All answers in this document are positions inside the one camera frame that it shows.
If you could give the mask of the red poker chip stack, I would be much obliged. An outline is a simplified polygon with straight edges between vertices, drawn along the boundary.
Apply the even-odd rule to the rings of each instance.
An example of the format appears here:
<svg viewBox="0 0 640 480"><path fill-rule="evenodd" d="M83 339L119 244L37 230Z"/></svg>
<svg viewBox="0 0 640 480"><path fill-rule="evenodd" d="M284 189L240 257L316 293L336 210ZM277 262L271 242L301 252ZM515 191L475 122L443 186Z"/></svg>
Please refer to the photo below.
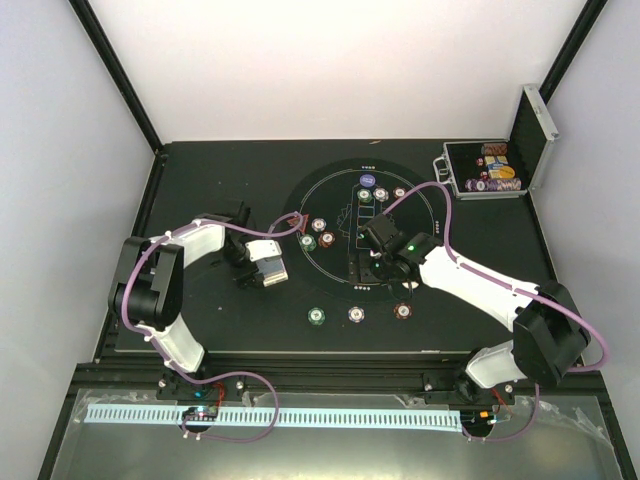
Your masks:
<svg viewBox="0 0 640 480"><path fill-rule="evenodd" d="M398 303L394 306L393 312L397 319L406 320L412 316L413 310L412 307L406 303Z"/></svg>

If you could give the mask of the blue poker chip stack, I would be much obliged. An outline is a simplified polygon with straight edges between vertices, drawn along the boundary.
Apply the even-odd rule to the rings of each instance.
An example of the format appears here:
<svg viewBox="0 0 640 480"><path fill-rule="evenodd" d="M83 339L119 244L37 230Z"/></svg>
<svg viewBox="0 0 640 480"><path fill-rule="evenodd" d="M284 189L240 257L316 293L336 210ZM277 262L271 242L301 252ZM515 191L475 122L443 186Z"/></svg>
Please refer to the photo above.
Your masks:
<svg viewBox="0 0 640 480"><path fill-rule="evenodd" d="M360 323L365 318L365 312L362 308L354 306L348 310L348 319L353 323Z"/></svg>

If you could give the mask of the purple blind button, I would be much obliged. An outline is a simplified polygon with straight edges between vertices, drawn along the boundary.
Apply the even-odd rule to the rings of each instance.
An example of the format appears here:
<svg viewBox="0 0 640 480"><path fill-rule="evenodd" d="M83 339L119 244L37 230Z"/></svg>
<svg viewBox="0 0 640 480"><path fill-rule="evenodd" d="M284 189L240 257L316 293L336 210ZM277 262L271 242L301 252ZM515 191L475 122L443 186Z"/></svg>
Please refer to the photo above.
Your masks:
<svg viewBox="0 0 640 480"><path fill-rule="evenodd" d="M366 173L360 176L359 184L364 188L372 188L376 185L377 181L374 175Z"/></svg>

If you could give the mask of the green poker chip stack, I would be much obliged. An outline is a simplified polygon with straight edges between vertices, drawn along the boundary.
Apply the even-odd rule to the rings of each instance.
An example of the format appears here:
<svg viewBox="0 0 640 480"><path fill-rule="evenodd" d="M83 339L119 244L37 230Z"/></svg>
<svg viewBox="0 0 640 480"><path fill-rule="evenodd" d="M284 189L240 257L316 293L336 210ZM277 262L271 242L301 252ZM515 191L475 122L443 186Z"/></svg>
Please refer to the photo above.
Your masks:
<svg viewBox="0 0 640 480"><path fill-rule="evenodd" d="M307 313L307 320L313 326L322 325L326 320L324 310L319 307L311 308Z"/></svg>

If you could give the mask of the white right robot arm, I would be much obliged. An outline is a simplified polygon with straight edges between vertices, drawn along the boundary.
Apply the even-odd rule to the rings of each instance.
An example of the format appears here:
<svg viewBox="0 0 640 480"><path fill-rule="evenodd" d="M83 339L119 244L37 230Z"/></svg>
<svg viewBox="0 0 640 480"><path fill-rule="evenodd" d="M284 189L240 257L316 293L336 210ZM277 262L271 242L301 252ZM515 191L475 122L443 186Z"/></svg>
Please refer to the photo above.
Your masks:
<svg viewBox="0 0 640 480"><path fill-rule="evenodd" d="M590 342L589 332L575 319L571 295L557 282L538 286L504 276L459 255L435 236L408 236L385 214L359 227L358 239L378 255L372 271L379 279L444 291L512 334L506 342L477 350L455 377L456 394L467 403L512 381L555 387Z"/></svg>

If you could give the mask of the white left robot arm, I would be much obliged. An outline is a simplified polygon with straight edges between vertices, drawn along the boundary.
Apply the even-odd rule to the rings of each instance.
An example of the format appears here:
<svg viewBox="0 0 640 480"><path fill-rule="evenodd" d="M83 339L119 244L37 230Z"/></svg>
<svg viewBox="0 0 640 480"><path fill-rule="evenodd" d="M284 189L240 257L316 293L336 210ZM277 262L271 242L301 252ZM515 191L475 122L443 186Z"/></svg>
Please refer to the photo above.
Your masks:
<svg viewBox="0 0 640 480"><path fill-rule="evenodd" d="M182 315L185 270L219 257L238 270L236 281L242 286L266 287L272 273L278 280L286 277L279 245L248 229L249 218L244 207L237 213L205 214L159 237L130 237L121 249L109 310L151 343L165 366L181 373L179 386L193 399L213 391L215 376L202 366L205 349Z"/></svg>

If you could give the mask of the black left motor block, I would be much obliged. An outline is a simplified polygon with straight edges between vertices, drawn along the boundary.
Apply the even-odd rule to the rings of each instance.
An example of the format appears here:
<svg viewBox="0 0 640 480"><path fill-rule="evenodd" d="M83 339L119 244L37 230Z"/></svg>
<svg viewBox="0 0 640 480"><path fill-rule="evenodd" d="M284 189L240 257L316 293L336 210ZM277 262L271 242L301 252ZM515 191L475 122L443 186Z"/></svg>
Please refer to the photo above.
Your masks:
<svg viewBox="0 0 640 480"><path fill-rule="evenodd" d="M219 215L227 223L246 227L251 216L251 208L242 200L227 200L223 203Z"/></svg>

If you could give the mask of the red triangle marker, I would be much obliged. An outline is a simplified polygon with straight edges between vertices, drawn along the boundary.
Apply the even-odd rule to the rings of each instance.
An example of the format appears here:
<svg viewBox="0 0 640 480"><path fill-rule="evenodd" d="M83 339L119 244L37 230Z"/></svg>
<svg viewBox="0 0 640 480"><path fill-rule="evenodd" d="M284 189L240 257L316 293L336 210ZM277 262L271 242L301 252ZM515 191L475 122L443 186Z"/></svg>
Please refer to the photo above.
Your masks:
<svg viewBox="0 0 640 480"><path fill-rule="evenodd" d="M288 219L287 223L290 227L296 227L299 232L305 233L308 218L308 214L298 213L296 216L292 216L290 219Z"/></svg>

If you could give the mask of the round black poker mat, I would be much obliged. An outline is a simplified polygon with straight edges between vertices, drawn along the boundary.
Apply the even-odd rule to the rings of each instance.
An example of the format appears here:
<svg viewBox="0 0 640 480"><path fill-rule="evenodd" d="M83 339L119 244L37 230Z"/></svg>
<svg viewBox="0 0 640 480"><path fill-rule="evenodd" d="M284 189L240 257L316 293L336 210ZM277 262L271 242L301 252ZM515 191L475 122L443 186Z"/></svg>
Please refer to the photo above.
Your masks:
<svg viewBox="0 0 640 480"><path fill-rule="evenodd" d="M446 203L397 163L346 159L321 167L293 189L286 211L301 230L283 241L294 278L356 304L411 299L419 259L441 239Z"/></svg>

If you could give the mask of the purple chips row in case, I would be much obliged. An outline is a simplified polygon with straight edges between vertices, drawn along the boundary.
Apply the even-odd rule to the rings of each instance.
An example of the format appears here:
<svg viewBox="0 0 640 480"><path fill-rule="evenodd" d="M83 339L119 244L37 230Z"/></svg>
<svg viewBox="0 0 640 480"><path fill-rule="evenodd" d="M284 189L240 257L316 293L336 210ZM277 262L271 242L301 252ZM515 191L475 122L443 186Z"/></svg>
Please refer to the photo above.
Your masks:
<svg viewBox="0 0 640 480"><path fill-rule="evenodd" d="M468 192L511 192L520 191L522 182L518 178L511 179L468 179L465 182Z"/></svg>

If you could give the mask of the card boxes in case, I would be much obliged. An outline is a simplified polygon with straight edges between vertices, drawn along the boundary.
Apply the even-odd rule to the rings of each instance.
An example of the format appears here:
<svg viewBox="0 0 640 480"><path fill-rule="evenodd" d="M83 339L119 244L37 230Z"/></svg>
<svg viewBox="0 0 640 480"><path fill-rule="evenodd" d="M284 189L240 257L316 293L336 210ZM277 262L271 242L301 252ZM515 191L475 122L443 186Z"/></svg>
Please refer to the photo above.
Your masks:
<svg viewBox="0 0 640 480"><path fill-rule="evenodd" d="M488 177L490 179L513 179L516 177L516 172L513 167L509 165L507 157L500 156L485 156L484 162L487 170Z"/></svg>

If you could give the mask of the brown chips row in case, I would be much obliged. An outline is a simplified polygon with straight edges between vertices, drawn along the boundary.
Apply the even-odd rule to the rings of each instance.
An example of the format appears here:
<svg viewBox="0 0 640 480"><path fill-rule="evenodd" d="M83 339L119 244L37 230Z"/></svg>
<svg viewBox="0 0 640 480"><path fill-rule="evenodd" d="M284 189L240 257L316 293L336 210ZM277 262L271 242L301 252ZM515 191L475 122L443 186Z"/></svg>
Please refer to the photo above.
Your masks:
<svg viewBox="0 0 640 480"><path fill-rule="evenodd" d="M484 143L481 152L485 156L506 156L508 144L504 142Z"/></svg>

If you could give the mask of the aluminium poker case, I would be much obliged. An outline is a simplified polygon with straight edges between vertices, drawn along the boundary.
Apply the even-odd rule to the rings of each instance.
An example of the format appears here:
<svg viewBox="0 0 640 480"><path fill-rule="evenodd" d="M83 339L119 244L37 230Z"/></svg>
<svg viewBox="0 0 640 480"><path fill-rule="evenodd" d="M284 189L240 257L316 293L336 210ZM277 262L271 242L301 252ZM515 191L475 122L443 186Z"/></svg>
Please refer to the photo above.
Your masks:
<svg viewBox="0 0 640 480"><path fill-rule="evenodd" d="M509 137L444 143L435 178L461 200L521 197L542 185L559 138L538 87L526 84Z"/></svg>

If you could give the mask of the black aluminium rail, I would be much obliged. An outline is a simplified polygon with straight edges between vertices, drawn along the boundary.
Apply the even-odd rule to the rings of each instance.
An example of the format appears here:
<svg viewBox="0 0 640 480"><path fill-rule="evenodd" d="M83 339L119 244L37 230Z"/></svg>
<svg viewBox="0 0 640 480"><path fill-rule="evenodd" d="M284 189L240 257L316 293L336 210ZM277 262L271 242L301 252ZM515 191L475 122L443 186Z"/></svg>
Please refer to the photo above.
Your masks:
<svg viewBox="0 0 640 480"><path fill-rule="evenodd" d="M483 389L463 374L461 355L431 354L207 354L195 378L229 373L228 389L266 393L270 382L278 393L399 394L432 404L480 409L500 400L512 405L517 394L533 393L530 380L507 380Z"/></svg>

